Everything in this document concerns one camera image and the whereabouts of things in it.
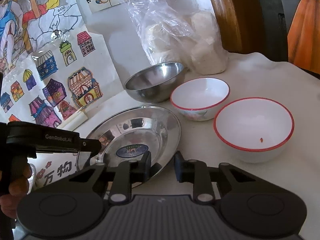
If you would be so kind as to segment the person's left hand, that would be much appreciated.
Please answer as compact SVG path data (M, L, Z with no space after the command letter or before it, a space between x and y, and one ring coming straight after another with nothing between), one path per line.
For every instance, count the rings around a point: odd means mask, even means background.
M29 191L28 179L31 177L31 167L28 162L25 163L22 175L15 179L9 185L9 193L1 196L1 210L12 219L16 219L16 210L19 202L27 195Z

